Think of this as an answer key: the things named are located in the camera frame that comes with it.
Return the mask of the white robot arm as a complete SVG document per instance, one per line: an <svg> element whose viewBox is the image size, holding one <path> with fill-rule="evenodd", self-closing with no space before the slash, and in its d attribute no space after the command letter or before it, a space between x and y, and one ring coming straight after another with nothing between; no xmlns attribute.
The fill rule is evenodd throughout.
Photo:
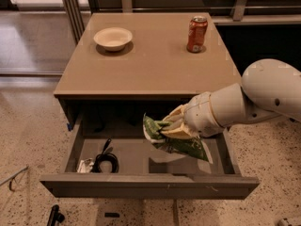
<svg viewBox="0 0 301 226"><path fill-rule="evenodd" d="M278 117L301 121L301 72L276 59L261 59L246 68L241 84L203 92L175 108L161 133L188 139L211 137L234 124Z"/></svg>

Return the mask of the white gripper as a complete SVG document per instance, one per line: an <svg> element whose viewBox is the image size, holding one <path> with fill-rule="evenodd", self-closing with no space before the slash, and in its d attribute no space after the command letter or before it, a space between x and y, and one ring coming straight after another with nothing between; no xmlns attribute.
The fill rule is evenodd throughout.
<svg viewBox="0 0 301 226"><path fill-rule="evenodd" d="M212 137L221 133L224 128L214 117L210 97L210 92L204 92L194 96L187 105L177 106L163 118L172 123L163 127L161 133L176 139Z"/></svg>

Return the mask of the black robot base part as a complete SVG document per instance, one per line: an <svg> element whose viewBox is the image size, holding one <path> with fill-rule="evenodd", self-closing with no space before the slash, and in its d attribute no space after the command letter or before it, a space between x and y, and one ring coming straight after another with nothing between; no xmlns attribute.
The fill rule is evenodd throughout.
<svg viewBox="0 0 301 226"><path fill-rule="evenodd" d="M59 206L55 204L50 212L47 226L59 226L65 220L65 216L59 212Z"/></svg>

